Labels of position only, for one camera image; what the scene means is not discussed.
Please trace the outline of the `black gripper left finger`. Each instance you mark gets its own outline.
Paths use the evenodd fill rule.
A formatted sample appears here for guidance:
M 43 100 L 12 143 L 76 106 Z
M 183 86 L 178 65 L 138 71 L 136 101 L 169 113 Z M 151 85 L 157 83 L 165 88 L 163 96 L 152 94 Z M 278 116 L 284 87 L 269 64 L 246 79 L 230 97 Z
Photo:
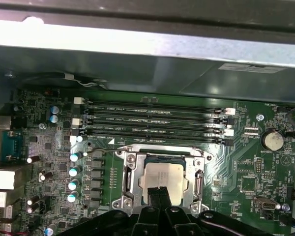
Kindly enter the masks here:
M 160 188 L 148 189 L 148 205 L 128 215 L 111 210 L 85 220 L 61 233 L 62 236 L 157 236 L 160 219 Z

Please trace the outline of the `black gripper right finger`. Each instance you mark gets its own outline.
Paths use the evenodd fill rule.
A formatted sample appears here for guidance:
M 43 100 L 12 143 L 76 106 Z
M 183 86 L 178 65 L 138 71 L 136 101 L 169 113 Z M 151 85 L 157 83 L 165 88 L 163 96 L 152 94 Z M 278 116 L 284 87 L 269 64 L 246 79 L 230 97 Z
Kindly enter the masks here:
M 212 210 L 194 217 L 171 203 L 166 187 L 160 187 L 161 236 L 266 236 L 267 232 Z

